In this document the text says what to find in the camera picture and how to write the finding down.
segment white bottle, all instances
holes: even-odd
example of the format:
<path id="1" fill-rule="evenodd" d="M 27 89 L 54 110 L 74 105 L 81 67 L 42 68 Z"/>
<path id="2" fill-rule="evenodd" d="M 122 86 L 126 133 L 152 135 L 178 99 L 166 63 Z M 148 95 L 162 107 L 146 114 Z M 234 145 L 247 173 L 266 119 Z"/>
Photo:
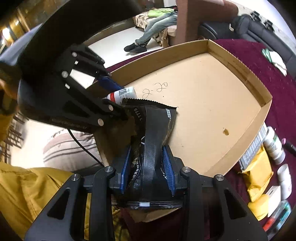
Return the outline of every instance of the white bottle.
<path id="1" fill-rule="evenodd" d="M 266 152 L 274 160 L 276 165 L 279 165 L 284 161 L 286 153 L 281 145 L 279 137 L 271 126 L 267 127 L 267 134 L 263 141 L 263 145 Z"/>
<path id="2" fill-rule="evenodd" d="M 112 102 L 121 105 L 123 98 L 136 99 L 137 94 L 135 88 L 130 86 L 128 88 L 112 92 L 108 94 L 107 97 L 105 97 L 104 99 L 111 100 Z"/>
<path id="3" fill-rule="evenodd" d="M 281 199 L 287 199 L 292 193 L 292 179 L 288 164 L 282 165 L 277 170 L 279 184 L 281 186 Z"/>

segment light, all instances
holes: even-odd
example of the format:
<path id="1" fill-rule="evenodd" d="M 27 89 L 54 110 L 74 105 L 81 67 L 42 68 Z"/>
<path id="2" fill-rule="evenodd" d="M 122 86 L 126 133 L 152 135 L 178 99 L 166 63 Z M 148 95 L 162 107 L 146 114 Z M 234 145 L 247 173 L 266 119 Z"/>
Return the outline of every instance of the light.
<path id="1" fill-rule="evenodd" d="M 10 39 L 10 33 L 9 33 L 9 29 L 8 29 L 8 28 L 4 28 L 4 29 L 2 30 L 2 34 L 3 34 L 3 37 L 4 37 L 6 40 Z"/>

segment yellow package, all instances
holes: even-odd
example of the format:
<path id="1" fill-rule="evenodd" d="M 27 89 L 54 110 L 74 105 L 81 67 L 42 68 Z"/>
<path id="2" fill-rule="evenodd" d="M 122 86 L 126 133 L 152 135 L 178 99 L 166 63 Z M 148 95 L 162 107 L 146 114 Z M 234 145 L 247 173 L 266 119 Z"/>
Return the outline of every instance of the yellow package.
<path id="1" fill-rule="evenodd" d="M 258 221 L 264 219 L 268 214 L 269 196 L 262 194 L 255 202 L 249 202 L 248 207 L 255 215 Z"/>
<path id="2" fill-rule="evenodd" d="M 267 153 L 261 145 L 246 170 L 242 171 L 251 202 L 255 202 L 265 191 L 273 171 Z"/>

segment patterned bedding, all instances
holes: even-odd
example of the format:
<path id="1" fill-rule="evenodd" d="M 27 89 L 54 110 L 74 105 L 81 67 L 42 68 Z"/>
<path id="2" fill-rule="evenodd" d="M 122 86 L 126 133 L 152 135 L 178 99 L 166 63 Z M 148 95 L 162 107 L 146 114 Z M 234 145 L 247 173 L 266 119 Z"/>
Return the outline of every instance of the patterned bedding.
<path id="1" fill-rule="evenodd" d="M 135 25 L 139 28 L 145 29 L 148 21 L 152 19 L 148 17 L 148 12 L 143 12 L 133 17 Z M 162 30 L 160 33 L 153 36 L 153 39 L 157 42 L 160 47 L 166 48 L 168 45 L 168 29 Z"/>

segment sneaker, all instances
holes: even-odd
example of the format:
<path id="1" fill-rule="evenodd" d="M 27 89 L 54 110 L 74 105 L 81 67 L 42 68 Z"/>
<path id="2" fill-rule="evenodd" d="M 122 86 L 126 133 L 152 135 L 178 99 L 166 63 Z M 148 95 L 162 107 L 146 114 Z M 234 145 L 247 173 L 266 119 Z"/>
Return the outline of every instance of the sneaker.
<path id="1" fill-rule="evenodd" d="M 126 51 L 126 52 L 129 52 L 132 49 L 134 49 L 135 47 L 137 47 L 137 45 L 135 43 L 133 43 L 131 45 L 126 46 L 123 50 Z"/>
<path id="2" fill-rule="evenodd" d="M 143 53 L 146 51 L 147 51 L 147 48 L 145 46 L 136 46 L 134 49 L 130 51 L 130 53 Z"/>

